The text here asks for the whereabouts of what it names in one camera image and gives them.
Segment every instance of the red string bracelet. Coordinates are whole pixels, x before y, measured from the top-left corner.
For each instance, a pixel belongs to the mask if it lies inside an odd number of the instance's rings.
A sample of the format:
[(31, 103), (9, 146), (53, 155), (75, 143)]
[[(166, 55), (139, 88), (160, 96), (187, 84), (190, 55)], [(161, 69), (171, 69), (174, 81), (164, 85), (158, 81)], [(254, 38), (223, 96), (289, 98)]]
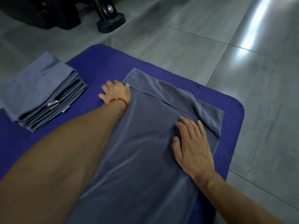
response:
[(109, 104), (110, 102), (115, 101), (115, 100), (121, 100), (121, 101), (125, 102), (125, 104), (126, 104), (126, 108), (125, 108), (125, 110), (124, 110), (124, 112), (125, 112), (125, 111), (127, 110), (128, 104), (127, 104), (127, 102), (126, 102), (124, 99), (122, 99), (122, 98), (113, 98), (113, 99), (111, 99), (107, 104)]

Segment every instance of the ribbed mat surface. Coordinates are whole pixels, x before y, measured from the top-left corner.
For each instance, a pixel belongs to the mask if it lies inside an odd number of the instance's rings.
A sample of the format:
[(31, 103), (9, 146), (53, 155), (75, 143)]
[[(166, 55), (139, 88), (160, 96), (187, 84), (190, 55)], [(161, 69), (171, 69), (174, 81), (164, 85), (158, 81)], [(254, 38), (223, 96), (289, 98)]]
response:
[[(244, 108), (236, 99), (101, 44), (89, 47), (67, 64), (77, 70), (89, 89), (66, 113), (58, 116), (39, 132), (31, 133), (12, 123), (3, 109), (0, 110), (0, 179), (18, 158), (43, 136), (68, 120), (102, 106), (103, 101), (98, 98), (102, 91), (101, 86), (107, 80), (122, 81), (134, 67), (189, 91), (195, 98), (225, 111), (222, 136), (214, 162), (216, 171), (226, 179), (244, 119)], [(215, 209), (200, 193), (188, 223), (212, 223), (214, 217)]]

